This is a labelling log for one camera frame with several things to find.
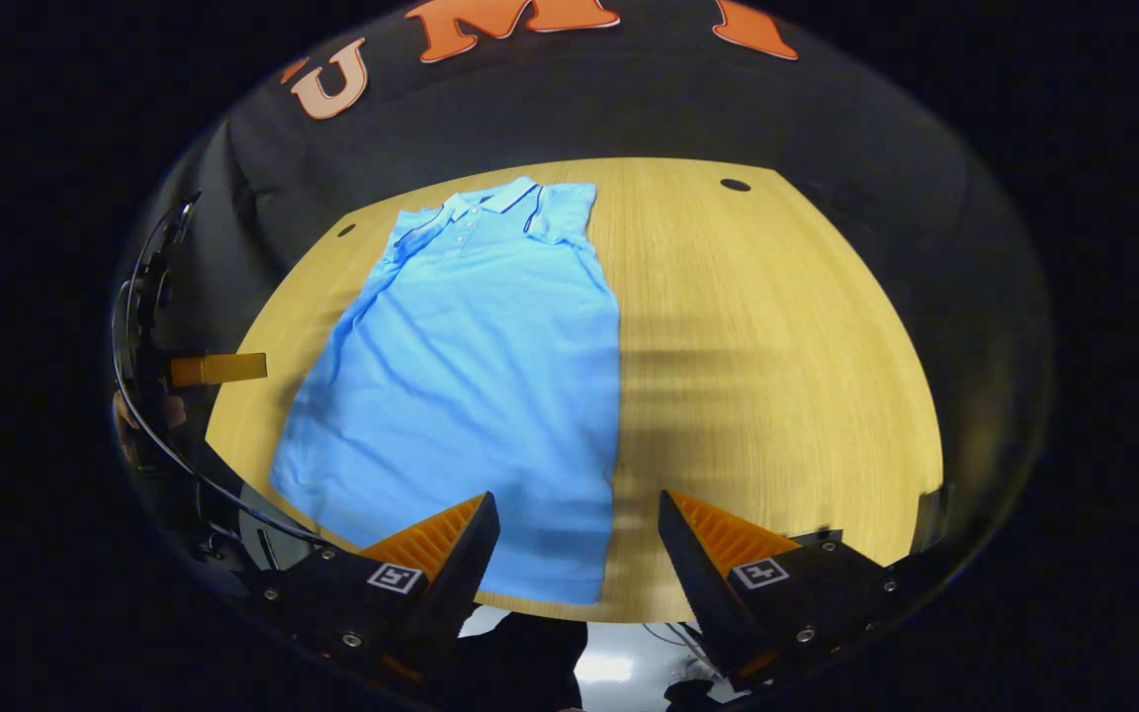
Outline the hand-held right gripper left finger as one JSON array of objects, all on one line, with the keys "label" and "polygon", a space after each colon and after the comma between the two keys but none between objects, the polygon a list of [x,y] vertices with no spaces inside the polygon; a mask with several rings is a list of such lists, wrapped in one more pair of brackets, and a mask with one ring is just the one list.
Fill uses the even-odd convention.
[{"label": "hand-held right gripper left finger", "polygon": [[431,684],[472,616],[500,537],[481,492],[353,554],[320,547],[249,576],[249,608],[363,684]]}]

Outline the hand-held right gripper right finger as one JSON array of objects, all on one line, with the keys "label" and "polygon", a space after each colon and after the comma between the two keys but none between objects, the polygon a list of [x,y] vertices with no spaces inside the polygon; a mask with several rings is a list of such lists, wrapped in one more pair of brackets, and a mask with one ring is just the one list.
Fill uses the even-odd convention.
[{"label": "hand-held right gripper right finger", "polygon": [[702,649],[736,688],[817,674],[906,611],[904,579],[836,530],[782,537],[666,489],[658,532]]}]

